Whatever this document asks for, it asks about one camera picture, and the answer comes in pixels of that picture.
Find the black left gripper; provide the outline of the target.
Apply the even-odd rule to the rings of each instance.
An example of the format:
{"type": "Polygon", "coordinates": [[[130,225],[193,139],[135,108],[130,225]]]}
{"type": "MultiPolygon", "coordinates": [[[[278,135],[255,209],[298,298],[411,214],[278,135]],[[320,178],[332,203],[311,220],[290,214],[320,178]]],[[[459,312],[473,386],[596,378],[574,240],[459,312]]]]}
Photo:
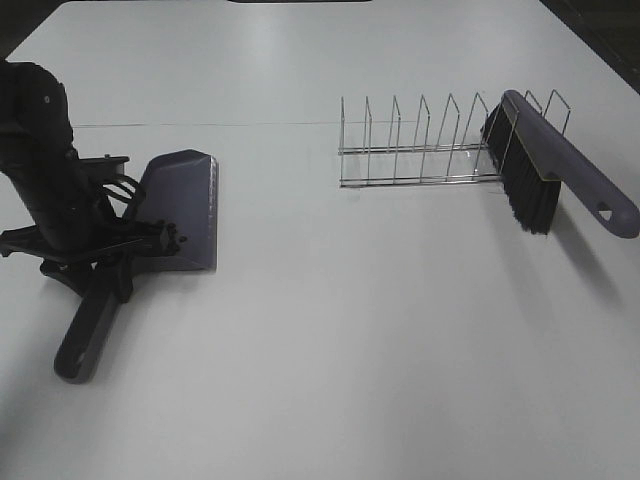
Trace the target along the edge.
{"type": "Polygon", "coordinates": [[[1,233],[1,256],[24,254],[43,260],[40,272],[82,298],[97,299],[92,264],[113,262],[112,283],[116,298],[128,303],[133,293],[132,260],[162,259],[160,233],[163,218],[142,220],[143,201],[122,201],[118,215],[108,199],[65,203],[59,199],[24,205],[33,223],[1,233]]]}

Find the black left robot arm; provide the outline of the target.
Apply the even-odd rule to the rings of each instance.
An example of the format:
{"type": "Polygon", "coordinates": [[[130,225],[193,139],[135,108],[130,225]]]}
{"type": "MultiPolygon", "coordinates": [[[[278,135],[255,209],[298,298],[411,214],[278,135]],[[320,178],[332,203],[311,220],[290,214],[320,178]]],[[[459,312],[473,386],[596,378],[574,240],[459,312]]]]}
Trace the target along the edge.
{"type": "Polygon", "coordinates": [[[136,256],[172,254],[162,221],[139,221],[145,188],[123,157],[83,160],[73,145],[64,85],[32,62],[1,63],[1,172],[32,225],[5,230],[1,254],[42,259],[44,274],[84,295],[98,274],[116,298],[133,291],[136,256]]]}

